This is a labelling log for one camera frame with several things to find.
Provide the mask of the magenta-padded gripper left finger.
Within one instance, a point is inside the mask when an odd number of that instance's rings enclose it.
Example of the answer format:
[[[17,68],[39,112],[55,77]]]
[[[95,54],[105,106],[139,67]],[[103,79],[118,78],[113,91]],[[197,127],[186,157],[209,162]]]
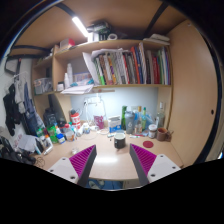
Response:
[[[92,145],[70,158],[60,158],[48,169],[48,172],[81,187],[85,187],[96,155],[96,146]]]

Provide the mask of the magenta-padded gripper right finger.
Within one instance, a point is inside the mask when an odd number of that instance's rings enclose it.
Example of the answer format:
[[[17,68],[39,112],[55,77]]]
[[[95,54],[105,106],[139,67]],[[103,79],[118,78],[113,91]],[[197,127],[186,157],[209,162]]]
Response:
[[[155,155],[134,144],[130,145],[130,156],[141,186],[155,182],[180,170],[179,166],[165,154]]]

